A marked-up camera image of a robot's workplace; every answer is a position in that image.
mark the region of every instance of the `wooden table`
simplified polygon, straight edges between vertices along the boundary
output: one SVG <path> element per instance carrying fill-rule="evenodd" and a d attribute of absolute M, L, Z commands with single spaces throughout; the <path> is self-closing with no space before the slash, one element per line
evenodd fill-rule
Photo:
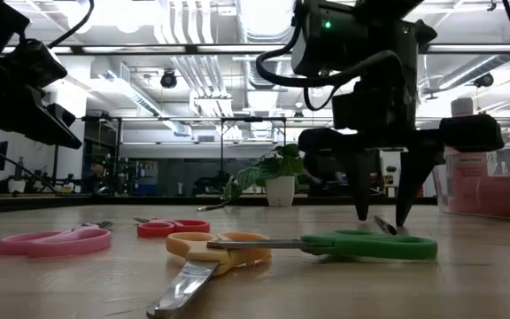
<path fill-rule="evenodd" d="M 161 238 L 136 236 L 134 216 L 203 218 L 214 232 L 254 231 L 298 237 L 329 230 L 371 229 L 349 206 L 269 209 L 226 207 L 198 214 L 192 206 L 81 206 L 0 214 L 0 238 L 21 232 L 62 230 L 109 220 L 112 247 L 65 259 L 0 256 L 0 318 L 145 318 L 181 260 Z M 370 215 L 394 218 L 393 207 Z M 269 262 L 213 279 L 183 318 L 509 318 L 510 221 L 440 214 L 416 206 L 407 229 L 433 237 L 431 262 L 340 261 L 296 250 L 275 250 Z"/>

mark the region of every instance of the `potted plant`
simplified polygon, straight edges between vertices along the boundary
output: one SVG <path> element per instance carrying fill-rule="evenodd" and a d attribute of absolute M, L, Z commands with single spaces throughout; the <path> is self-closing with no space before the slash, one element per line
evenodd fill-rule
<path fill-rule="evenodd" d="M 296 176 L 302 174 L 304 166 L 296 144 L 277 146 L 263 155 L 253 167 L 231 176 L 223 191 L 226 202 L 238 198 L 253 184 L 266 188 L 270 206 L 291 206 L 297 185 Z"/>

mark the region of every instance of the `scissors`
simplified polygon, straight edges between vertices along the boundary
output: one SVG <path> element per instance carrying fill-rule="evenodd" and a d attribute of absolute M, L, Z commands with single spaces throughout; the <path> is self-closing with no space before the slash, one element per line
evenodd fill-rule
<path fill-rule="evenodd" d="M 391 236 L 363 230 L 336 230 L 331 233 L 304 235 L 288 240 L 211 240 L 208 248 L 301 249 L 314 255 L 376 257 L 398 260 L 433 260 L 438 245 L 432 239 L 409 236 Z"/>
<path fill-rule="evenodd" d="M 71 230 L 43 231 L 5 237 L 0 254 L 29 258 L 66 257 L 93 253 L 112 244 L 111 222 L 85 223 Z"/>
<path fill-rule="evenodd" d="M 161 300 L 147 310 L 149 318 L 173 317 L 212 276 L 226 273 L 235 266 L 251 265 L 271 255 L 269 249 L 228 250 L 208 248 L 207 244 L 217 240 L 265 240 L 268 237 L 241 232 L 208 234 L 199 232 L 174 233 L 166 238 L 168 252 L 186 259 L 178 276 L 170 283 Z"/>
<path fill-rule="evenodd" d="M 134 220 L 141 222 L 137 226 L 137 236 L 139 237 L 167 237 L 176 232 L 210 232 L 210 223 L 199 220 L 164 221 L 157 218 L 148 220 L 139 217 Z"/>

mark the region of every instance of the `plant pot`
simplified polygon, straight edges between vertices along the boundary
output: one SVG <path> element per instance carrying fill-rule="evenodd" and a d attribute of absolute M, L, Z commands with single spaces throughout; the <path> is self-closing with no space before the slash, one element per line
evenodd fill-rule
<path fill-rule="evenodd" d="M 294 199 L 294 176 L 281 176 L 265 181 L 267 202 L 271 207 L 290 207 Z"/>

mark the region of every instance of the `green scissor handle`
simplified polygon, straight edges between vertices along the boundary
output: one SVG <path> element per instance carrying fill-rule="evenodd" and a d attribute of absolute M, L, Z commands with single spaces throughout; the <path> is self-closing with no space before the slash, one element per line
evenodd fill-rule
<path fill-rule="evenodd" d="M 432 239 L 389 236 L 361 230 L 336 230 L 328 234 L 304 235 L 300 239 L 315 245 L 304 250 L 315 255 L 432 260 L 438 253 L 438 244 Z"/>

